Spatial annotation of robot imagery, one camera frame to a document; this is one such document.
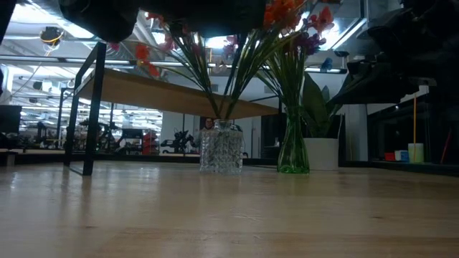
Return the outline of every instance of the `wooden table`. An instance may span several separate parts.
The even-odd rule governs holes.
[[[373,168],[0,171],[1,257],[459,257],[459,178]]]

